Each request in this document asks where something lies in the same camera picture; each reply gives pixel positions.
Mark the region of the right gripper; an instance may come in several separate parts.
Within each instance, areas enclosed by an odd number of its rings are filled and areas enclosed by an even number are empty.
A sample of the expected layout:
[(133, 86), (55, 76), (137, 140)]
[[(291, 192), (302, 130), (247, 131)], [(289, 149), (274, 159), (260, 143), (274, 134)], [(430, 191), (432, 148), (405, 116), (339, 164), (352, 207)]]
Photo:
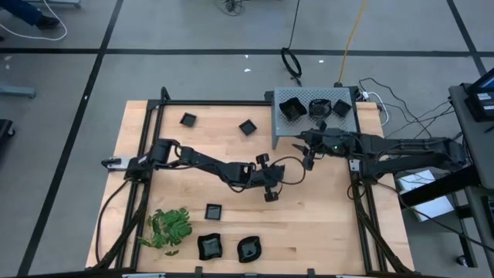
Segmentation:
[(356, 137), (348, 131), (339, 128), (329, 128), (325, 121), (319, 121), (316, 129), (309, 129), (296, 135), (295, 138), (304, 140), (306, 146), (293, 144), (294, 148), (304, 154), (303, 167), (312, 170), (316, 155), (329, 155), (339, 158), (349, 158), (357, 146)]

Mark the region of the person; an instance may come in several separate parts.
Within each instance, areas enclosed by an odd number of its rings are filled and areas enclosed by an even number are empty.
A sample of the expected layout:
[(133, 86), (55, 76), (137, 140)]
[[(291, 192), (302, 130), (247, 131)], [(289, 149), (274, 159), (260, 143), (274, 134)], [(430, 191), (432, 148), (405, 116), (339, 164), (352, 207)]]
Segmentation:
[(35, 6), (23, 0), (0, 0), (0, 8), (10, 12), (28, 25), (35, 25), (38, 19), (44, 15)]

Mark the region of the green artificial plant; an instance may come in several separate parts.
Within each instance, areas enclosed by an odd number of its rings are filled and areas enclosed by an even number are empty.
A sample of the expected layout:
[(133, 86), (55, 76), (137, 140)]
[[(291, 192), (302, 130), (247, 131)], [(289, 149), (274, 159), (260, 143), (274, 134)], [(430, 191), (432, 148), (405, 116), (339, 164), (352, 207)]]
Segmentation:
[(139, 237), (138, 242), (142, 246), (161, 249), (166, 256), (176, 256), (179, 254), (178, 246), (192, 234), (193, 228), (189, 220), (190, 215), (186, 208), (171, 209), (167, 212), (157, 209), (146, 220), (151, 235)]

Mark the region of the grey desk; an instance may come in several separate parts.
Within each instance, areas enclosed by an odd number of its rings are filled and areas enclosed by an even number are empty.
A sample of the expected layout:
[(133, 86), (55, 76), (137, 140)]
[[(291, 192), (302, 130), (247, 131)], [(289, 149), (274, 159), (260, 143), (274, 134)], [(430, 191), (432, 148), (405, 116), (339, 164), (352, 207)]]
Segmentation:
[(494, 130), (486, 132), (494, 122), (474, 120), (465, 104), (468, 96), (462, 86), (450, 86), (448, 92), (481, 183), (494, 189)]

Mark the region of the black laptop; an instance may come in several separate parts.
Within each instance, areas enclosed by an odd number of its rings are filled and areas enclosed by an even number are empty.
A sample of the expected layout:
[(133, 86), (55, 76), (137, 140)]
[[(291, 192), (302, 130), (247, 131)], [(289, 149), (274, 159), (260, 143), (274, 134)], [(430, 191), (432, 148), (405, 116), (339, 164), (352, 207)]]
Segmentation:
[(494, 121), (494, 68), (466, 88), (465, 104), (477, 122)]

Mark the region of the wavy square black plate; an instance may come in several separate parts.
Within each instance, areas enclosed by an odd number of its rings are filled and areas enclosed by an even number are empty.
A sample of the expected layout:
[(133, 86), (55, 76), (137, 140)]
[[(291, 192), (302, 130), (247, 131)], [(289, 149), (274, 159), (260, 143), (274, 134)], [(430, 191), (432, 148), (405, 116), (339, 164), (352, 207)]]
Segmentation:
[(222, 257), (221, 235), (211, 233), (198, 237), (199, 259), (206, 261)]
[(298, 97), (292, 97), (280, 103), (279, 109), (288, 121), (295, 121), (307, 114), (306, 107), (300, 102)]

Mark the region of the person's shoe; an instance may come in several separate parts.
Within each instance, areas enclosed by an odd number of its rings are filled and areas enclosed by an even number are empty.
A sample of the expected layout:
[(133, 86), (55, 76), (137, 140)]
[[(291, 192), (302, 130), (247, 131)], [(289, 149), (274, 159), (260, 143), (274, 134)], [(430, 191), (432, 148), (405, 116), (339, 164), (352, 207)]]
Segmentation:
[(40, 30), (43, 29), (54, 29), (60, 24), (60, 21), (57, 18), (48, 17), (42, 15), (38, 21), (35, 23), (36, 27)]

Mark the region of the black caster base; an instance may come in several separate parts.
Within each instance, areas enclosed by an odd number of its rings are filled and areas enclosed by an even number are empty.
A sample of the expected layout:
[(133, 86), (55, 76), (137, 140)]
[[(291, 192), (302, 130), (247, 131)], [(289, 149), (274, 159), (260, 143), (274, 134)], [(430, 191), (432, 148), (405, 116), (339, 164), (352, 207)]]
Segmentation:
[(13, 122), (7, 119), (0, 119), (0, 144), (14, 135)]

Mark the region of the grey furniture foot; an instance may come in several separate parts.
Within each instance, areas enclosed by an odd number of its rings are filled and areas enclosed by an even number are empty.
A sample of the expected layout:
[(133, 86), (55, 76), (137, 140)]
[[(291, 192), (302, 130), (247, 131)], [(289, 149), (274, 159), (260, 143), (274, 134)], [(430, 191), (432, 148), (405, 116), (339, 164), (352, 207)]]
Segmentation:
[(31, 87), (0, 86), (0, 95), (35, 98), (36, 97), (36, 91), (34, 88), (31, 88)]

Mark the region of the grey furniture base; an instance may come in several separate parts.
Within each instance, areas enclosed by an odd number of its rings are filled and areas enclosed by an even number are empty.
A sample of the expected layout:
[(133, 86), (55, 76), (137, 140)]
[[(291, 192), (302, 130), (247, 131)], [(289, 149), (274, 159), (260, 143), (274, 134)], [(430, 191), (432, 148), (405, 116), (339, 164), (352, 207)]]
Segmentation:
[(74, 8), (81, 8), (81, 0), (26, 0), (30, 3), (48, 5), (71, 5)]

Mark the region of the black aluminium table frame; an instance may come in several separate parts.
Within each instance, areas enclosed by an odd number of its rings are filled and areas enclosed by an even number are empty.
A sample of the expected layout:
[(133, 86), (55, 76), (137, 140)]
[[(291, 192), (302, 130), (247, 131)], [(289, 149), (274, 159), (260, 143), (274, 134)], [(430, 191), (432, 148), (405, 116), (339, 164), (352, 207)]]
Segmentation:
[[(180, 124), (187, 112), (197, 116), (193, 127)], [(245, 136), (239, 125), (250, 119), (257, 130)], [(375, 276), (411, 275), (411, 260), (394, 181), (390, 175), (372, 188), (351, 172), (349, 161), (319, 156), (313, 169), (303, 167), (294, 137), (272, 148), (272, 104), (268, 101), (157, 100), (127, 103), (114, 157), (146, 154), (158, 139), (223, 162), (256, 162), (268, 154), (268, 165), (284, 165), (275, 187), (279, 200), (266, 202), (264, 188), (237, 193), (219, 177), (197, 168), (154, 170), (145, 183), (110, 171), (96, 235), (88, 257), (93, 270), (128, 265), (130, 270), (186, 276)], [(205, 219), (207, 204), (222, 205), (219, 221)], [(179, 254), (142, 246), (149, 237), (146, 220), (157, 209), (185, 208), (193, 231), (178, 246)], [(219, 233), (222, 257), (200, 260), (198, 237)], [(237, 245), (259, 236), (262, 255), (240, 263)]]

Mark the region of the black desk crossbar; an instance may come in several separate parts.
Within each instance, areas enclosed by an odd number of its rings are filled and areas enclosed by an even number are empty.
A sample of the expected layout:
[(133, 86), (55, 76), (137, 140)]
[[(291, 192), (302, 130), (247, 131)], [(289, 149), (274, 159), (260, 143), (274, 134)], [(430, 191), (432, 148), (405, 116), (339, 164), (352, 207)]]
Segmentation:
[(404, 209), (406, 206), (420, 205), (469, 186), (480, 186), (481, 184), (476, 167), (470, 165), (432, 183), (422, 185), (419, 188), (412, 189), (400, 195), (401, 207)]

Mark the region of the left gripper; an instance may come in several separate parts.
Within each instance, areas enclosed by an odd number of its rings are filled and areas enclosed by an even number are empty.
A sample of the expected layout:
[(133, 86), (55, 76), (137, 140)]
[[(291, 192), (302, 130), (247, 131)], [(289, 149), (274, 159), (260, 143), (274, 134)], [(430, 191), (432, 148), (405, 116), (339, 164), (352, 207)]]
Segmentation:
[(264, 199), (266, 202), (278, 201), (279, 193), (276, 192), (274, 188), (283, 180), (285, 166), (275, 164), (267, 165), (267, 162), (269, 161), (268, 154), (260, 154), (255, 159), (261, 168), (259, 170), (251, 171), (246, 188), (263, 187), (265, 189)]

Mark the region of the grey perforated metal shelf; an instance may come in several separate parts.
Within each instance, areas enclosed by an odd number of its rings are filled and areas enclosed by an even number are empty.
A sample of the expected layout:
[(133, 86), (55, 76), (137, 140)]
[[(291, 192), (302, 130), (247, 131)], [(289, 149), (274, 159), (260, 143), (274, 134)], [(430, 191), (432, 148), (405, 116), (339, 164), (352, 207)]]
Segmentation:
[(280, 137), (293, 137), (302, 131), (311, 128), (316, 129), (316, 119), (308, 114), (295, 120), (288, 120), (283, 115), (279, 105), (287, 100), (297, 97), (300, 103), (308, 110), (311, 100), (324, 99), (331, 101), (331, 107), (338, 100), (350, 105), (350, 110), (345, 116), (338, 116), (333, 112), (325, 119), (328, 128), (339, 128), (345, 131), (359, 131), (357, 108), (355, 99), (358, 89), (356, 86), (349, 87), (277, 87), (273, 91), (272, 97), (272, 148), (276, 149)]

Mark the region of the white paper sheet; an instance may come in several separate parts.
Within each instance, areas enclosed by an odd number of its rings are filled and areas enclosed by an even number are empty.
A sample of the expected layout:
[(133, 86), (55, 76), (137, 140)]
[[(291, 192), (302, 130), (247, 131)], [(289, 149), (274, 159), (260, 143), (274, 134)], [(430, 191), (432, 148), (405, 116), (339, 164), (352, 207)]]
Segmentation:
[[(400, 193), (404, 194), (420, 188), (423, 185), (432, 183), (433, 181), (435, 181), (434, 175), (430, 170), (425, 170), (399, 178), (398, 184), (401, 189)], [(435, 218), (453, 211), (451, 202), (445, 196), (435, 198), (419, 205), (414, 205), (412, 208), (414, 209), (414, 213), (419, 222), (427, 221), (428, 218), (425, 217), (426, 215)]]

